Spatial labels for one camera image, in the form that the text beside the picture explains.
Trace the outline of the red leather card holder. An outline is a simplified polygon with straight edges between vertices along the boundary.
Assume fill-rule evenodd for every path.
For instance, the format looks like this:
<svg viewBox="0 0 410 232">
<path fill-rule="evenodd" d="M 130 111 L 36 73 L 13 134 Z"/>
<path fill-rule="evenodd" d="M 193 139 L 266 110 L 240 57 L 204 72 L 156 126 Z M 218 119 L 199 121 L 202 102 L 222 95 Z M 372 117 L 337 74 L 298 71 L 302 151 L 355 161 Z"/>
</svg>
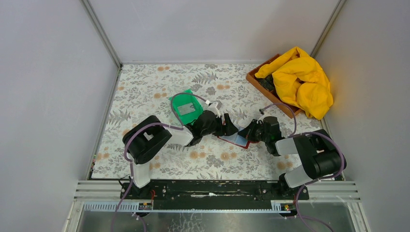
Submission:
<svg viewBox="0 0 410 232">
<path fill-rule="evenodd" d="M 227 131 L 224 135 L 222 136 L 217 136 L 218 139 L 221 139 L 225 142 L 228 142 L 230 144 L 233 144 L 235 146 L 241 147 L 243 149 L 248 149 L 250 145 L 250 141 L 248 141 L 246 138 L 238 135 L 240 131 L 242 131 L 244 128 L 243 127 L 237 127 L 235 129 Z"/>
</svg>

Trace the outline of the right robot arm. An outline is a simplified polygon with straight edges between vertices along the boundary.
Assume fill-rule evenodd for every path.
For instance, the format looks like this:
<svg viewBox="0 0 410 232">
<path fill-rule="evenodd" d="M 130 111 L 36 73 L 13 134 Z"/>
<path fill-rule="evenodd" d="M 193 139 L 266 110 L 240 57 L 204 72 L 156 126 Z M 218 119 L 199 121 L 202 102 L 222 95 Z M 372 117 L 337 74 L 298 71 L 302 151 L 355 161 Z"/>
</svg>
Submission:
<svg viewBox="0 0 410 232">
<path fill-rule="evenodd" d="M 238 135 L 252 143 L 263 142 L 273 156 L 299 156 L 301 164 L 279 177 L 277 192 L 284 199 L 291 198 L 297 187 L 326 177 L 336 177 L 346 168 L 344 155 L 325 130 L 285 138 L 277 118 L 264 116 L 252 120 Z"/>
</svg>

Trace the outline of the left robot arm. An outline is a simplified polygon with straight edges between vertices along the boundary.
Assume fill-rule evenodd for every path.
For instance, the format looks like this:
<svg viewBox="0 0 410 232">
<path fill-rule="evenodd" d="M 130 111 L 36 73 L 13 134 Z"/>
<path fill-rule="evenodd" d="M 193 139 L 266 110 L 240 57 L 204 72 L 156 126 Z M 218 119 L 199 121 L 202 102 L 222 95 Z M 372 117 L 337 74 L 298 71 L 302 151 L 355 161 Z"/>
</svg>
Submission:
<svg viewBox="0 0 410 232">
<path fill-rule="evenodd" d="M 149 163 L 167 144 L 194 146 L 207 135 L 231 136 L 239 132 L 228 114 L 217 116 L 205 110 L 199 117 L 181 128 L 160 122 L 149 116 L 123 136 L 124 157 L 131 163 L 132 193 L 139 199 L 149 195 L 151 181 Z"/>
</svg>

